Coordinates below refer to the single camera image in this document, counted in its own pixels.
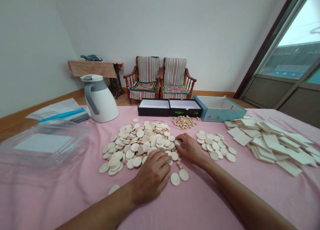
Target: clear plastic container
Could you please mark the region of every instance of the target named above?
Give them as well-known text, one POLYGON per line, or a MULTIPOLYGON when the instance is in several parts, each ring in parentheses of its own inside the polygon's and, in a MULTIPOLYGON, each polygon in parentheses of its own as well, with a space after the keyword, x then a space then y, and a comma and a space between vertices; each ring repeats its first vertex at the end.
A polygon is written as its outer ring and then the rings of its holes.
POLYGON ((91 129, 63 119, 38 124, 0 144, 0 175, 59 176, 88 150, 91 129))

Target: striped chair cushion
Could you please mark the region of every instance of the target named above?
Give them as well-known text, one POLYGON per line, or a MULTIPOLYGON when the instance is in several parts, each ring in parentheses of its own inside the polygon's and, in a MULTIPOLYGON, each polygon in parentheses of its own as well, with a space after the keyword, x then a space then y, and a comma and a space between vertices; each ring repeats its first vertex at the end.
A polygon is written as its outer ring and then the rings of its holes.
POLYGON ((154 98, 154 92, 130 91, 130 98, 141 100, 142 98, 154 98))
POLYGON ((164 82, 165 85, 182 85, 187 60, 184 58, 166 58, 164 82))
POLYGON ((152 82, 159 74, 159 57, 138 56, 139 81, 152 82))
POLYGON ((170 94, 170 93, 164 93, 163 94, 163 99, 170 99, 170 98, 174 98, 174 99, 185 99, 187 97, 186 94, 170 94))

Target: white paper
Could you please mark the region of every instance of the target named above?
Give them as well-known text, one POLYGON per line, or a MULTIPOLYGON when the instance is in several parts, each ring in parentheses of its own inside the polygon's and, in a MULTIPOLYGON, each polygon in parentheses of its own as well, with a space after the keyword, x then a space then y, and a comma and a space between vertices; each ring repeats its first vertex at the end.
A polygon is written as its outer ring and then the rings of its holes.
POLYGON ((51 134, 35 134, 23 142, 19 143, 14 149, 54 153, 70 141, 70 136, 60 136, 51 134))
POLYGON ((78 105, 75 99, 70 98, 70 99, 46 106, 44 108, 41 108, 40 110, 37 110, 29 114, 28 116, 26 116, 26 118, 31 118, 31 119, 40 121, 40 120, 55 116, 57 114, 66 113, 69 111, 74 111, 79 109, 81 109, 81 107, 78 105))

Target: jug handle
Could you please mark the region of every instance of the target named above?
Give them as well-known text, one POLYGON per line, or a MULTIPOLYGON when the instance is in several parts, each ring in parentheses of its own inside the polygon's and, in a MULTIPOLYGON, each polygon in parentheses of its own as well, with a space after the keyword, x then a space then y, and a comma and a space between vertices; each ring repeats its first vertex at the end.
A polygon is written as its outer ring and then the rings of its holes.
POLYGON ((91 88, 94 87, 94 84, 88 84, 84 87, 84 95, 86 96, 86 99, 88 101, 88 104, 90 105, 91 109, 93 110, 93 113, 96 115, 100 114, 99 109, 97 108, 96 104, 94 103, 92 96, 91 96, 91 88))

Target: black cardboard box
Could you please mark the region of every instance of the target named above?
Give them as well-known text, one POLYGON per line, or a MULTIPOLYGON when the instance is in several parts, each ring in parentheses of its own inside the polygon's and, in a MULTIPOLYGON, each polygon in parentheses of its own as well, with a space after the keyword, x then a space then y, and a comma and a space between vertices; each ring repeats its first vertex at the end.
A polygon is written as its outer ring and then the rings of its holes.
POLYGON ((143 98, 138 106, 138 115, 145 117, 168 117, 170 105, 168 99, 143 98))
POLYGON ((201 117, 202 107, 195 99, 169 99, 170 117, 189 116, 201 117))

